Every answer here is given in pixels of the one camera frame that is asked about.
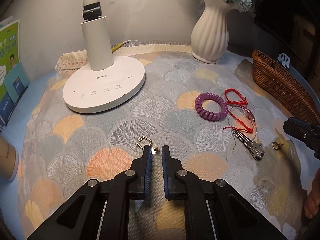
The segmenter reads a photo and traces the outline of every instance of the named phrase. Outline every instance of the cup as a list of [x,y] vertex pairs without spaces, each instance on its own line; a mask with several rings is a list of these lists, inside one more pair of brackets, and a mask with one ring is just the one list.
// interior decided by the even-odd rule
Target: cup
[[0,137],[0,177],[12,181],[17,174],[18,165],[18,151]]

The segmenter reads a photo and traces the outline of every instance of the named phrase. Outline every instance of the brown woven basket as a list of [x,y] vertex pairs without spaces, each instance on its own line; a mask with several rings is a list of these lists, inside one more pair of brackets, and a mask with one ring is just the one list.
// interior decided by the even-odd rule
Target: brown woven basket
[[279,63],[254,50],[253,80],[259,87],[277,99],[293,117],[314,125],[320,125],[318,109],[302,85]]

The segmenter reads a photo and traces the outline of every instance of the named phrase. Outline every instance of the screw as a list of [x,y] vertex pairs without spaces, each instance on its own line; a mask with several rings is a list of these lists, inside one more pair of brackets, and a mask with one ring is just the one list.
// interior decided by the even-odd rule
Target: screw
[[179,170],[178,171],[178,175],[180,175],[180,176],[186,176],[187,174],[188,174],[188,172],[185,171],[185,170]]
[[135,174],[135,171],[134,171],[134,170],[127,170],[127,171],[125,172],[125,174],[126,174],[128,177],[131,177],[131,176],[133,176],[133,175]]
[[98,182],[95,180],[95,179],[90,179],[89,181],[88,181],[88,186],[89,187],[94,187],[95,185],[97,185],[98,184]]
[[216,184],[219,187],[224,187],[226,185],[226,181],[224,179],[217,179]]

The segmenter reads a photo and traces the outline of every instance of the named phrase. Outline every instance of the vase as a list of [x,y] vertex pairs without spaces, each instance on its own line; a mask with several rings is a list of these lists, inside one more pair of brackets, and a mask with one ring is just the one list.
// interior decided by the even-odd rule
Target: vase
[[237,5],[224,0],[204,0],[204,3],[204,12],[191,34],[192,55],[204,63],[215,64],[228,47],[227,15]]

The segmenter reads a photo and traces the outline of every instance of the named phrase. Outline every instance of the lamp base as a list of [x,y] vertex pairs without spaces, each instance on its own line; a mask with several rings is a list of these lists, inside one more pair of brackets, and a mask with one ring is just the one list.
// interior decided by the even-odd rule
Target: lamp base
[[119,106],[143,86],[145,70],[135,58],[115,56],[114,64],[93,71],[90,63],[78,69],[63,89],[68,107],[81,114],[98,113]]

